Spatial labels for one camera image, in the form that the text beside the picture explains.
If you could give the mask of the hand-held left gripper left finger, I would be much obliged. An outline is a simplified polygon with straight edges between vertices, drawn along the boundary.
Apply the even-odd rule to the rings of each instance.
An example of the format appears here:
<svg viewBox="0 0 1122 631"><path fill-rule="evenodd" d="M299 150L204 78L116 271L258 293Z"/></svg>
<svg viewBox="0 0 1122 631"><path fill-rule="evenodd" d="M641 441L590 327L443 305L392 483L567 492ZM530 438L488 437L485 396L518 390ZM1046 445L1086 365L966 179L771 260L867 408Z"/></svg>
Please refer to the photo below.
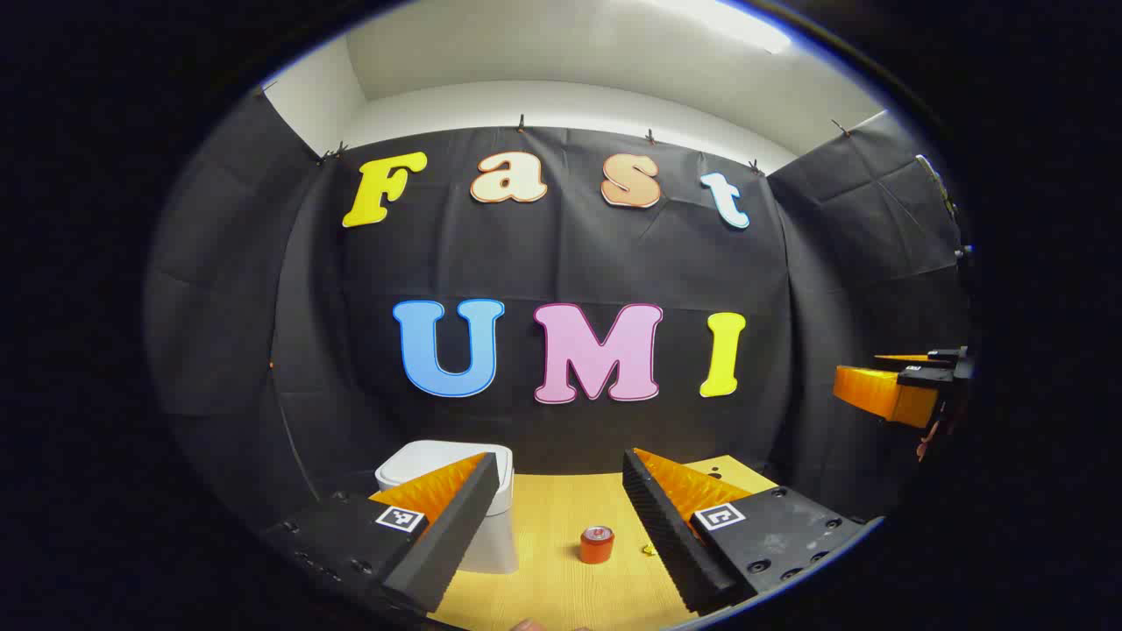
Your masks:
<svg viewBox="0 0 1122 631"><path fill-rule="evenodd" d="M265 528L321 589L370 612L433 613L500 486L484 451L373 496L339 492Z"/></svg>

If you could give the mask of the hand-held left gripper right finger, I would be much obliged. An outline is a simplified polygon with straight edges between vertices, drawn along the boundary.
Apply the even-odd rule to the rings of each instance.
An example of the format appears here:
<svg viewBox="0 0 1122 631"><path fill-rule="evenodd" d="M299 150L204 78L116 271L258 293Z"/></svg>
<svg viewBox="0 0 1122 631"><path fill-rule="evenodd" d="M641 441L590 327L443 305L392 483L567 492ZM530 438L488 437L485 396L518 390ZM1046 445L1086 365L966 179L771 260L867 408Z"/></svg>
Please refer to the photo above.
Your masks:
<svg viewBox="0 0 1122 631"><path fill-rule="evenodd" d="M622 454L622 488L670 578L696 614L787 588L870 534L778 485L741 490L643 449Z"/></svg>

